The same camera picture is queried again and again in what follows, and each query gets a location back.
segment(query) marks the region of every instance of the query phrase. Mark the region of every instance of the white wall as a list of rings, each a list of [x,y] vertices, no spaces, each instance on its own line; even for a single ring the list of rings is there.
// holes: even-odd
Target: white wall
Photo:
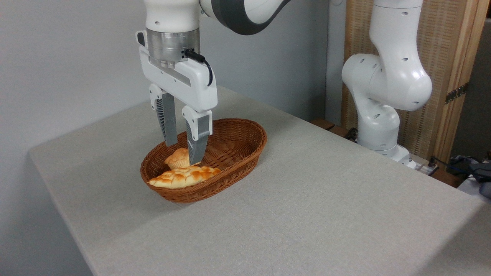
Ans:
[[[293,0],[264,32],[202,23],[218,83],[304,119],[324,114],[327,0]],[[89,275],[27,151],[147,101],[143,1],[0,5],[0,275]]]

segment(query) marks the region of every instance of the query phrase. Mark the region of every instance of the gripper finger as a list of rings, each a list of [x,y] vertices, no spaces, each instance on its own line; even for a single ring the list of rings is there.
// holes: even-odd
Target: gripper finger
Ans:
[[[183,116],[186,119],[188,150],[190,164],[201,162],[205,155],[208,135],[212,131],[212,112],[196,112],[189,106],[183,108]]]

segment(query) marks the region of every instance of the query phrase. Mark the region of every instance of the bread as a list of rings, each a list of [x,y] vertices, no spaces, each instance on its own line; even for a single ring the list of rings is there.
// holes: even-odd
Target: bread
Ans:
[[[169,165],[170,169],[189,167],[189,151],[186,148],[179,148],[174,151],[174,153],[167,157],[164,161],[165,164]]]
[[[219,168],[189,166],[186,168],[175,168],[164,172],[162,175],[152,178],[149,181],[150,185],[155,187],[163,187],[177,189],[194,185],[217,175],[220,172]]]

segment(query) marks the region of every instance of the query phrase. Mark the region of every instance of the metal hinge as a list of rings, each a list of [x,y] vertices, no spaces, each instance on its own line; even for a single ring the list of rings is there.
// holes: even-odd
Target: metal hinge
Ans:
[[[448,93],[447,97],[445,98],[445,104],[448,104],[451,101],[453,101],[453,100],[459,98],[460,96],[466,94],[468,86],[469,86],[469,83],[466,83],[466,84],[462,85],[461,87]]]

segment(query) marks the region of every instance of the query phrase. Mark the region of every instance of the woven panel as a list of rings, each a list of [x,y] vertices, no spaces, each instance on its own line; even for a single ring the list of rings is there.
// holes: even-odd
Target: woven panel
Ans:
[[[431,98],[417,111],[397,110],[401,118],[398,143],[417,156],[427,158],[432,154],[432,139],[438,131],[442,111],[442,98],[448,89],[449,58],[453,58],[456,27],[462,16],[462,0],[425,0],[418,29],[418,51],[421,63],[433,82]],[[358,53],[378,54],[370,41],[369,28],[372,0],[349,0],[345,60]],[[342,125],[357,126],[355,103],[348,89],[343,88]]]

